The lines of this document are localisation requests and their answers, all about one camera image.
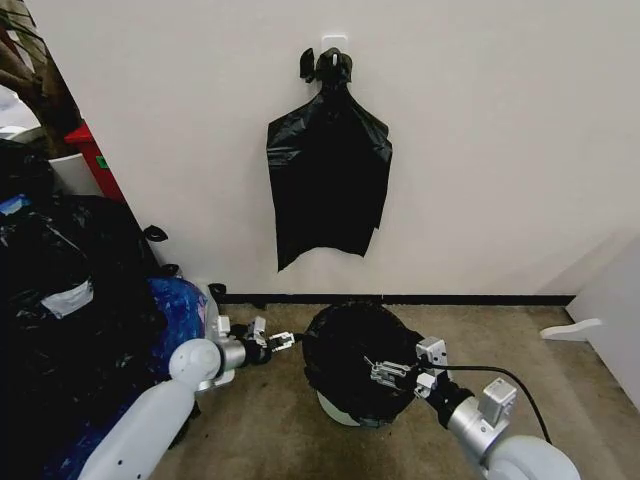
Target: black trash can liner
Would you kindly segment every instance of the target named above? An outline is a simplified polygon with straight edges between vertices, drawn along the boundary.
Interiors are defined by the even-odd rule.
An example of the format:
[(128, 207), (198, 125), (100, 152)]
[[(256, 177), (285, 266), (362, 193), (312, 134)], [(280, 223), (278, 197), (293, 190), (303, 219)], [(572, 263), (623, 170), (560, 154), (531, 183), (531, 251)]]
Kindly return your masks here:
[(414, 365), (415, 346), (422, 339), (380, 305), (334, 305), (318, 313), (306, 331), (305, 375), (313, 388), (361, 425), (386, 425), (411, 403), (413, 390), (372, 381), (365, 356), (374, 363)]

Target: white wall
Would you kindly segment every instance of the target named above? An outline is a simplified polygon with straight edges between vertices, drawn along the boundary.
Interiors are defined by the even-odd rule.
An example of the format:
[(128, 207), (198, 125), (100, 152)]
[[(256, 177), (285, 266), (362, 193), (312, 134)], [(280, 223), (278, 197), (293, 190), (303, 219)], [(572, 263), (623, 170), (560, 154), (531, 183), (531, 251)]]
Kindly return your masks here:
[[(136, 216), (192, 278), (574, 293), (640, 225), (640, 2), (28, 4)], [(311, 97), (298, 59), (331, 32), (391, 128), (387, 204), (364, 260), (316, 249), (276, 273), (266, 128)]]

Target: pile of black bags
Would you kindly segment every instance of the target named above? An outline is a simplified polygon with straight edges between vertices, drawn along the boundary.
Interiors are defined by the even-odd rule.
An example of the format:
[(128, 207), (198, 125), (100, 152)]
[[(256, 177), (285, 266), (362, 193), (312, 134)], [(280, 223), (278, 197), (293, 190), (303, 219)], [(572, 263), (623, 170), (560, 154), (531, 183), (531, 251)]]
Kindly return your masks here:
[[(146, 365), (166, 321), (146, 280), (158, 265), (126, 205), (53, 194), (48, 161), (9, 142), (0, 177), (6, 432), (20, 452), (8, 466), (32, 478), (157, 382)], [(12, 212), (16, 195), (27, 200)]]

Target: black cable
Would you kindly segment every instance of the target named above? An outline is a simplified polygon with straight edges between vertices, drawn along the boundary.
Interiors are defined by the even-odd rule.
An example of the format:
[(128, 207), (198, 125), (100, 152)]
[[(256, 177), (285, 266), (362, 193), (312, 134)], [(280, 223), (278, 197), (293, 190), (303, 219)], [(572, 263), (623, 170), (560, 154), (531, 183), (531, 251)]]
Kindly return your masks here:
[(520, 380), (515, 374), (511, 373), (509, 370), (505, 370), (500, 367), (487, 367), (484, 365), (435, 365), (431, 362), (424, 361), (424, 364), (429, 368), (439, 368), (440, 370), (469, 370), (475, 372), (495, 372), (502, 373), (511, 378), (514, 382), (518, 384), (520, 389), (524, 392), (529, 403), (531, 404), (531, 408), (533, 409), (533, 413), (536, 414), (536, 418), (538, 419), (538, 423), (540, 424), (540, 429), (542, 430), (542, 434), (544, 435), (544, 439), (547, 441), (549, 445), (553, 445), (551, 442), (551, 437), (549, 436), (549, 430), (547, 430), (547, 425), (544, 423), (544, 419), (542, 418), (542, 414), (540, 413), (540, 409), (536, 404), (536, 401), (533, 399), (533, 395), (529, 392), (527, 386)]

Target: trash bag hanging on wall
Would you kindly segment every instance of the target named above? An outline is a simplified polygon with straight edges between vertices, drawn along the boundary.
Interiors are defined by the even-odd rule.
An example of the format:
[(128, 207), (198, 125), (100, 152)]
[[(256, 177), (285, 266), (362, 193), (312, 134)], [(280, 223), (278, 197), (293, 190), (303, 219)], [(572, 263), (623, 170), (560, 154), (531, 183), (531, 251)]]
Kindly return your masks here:
[(364, 256), (387, 195), (389, 128), (349, 93), (351, 58), (331, 48), (313, 61), (303, 53), (300, 76), (320, 93), (269, 124), (278, 270), (315, 247)]

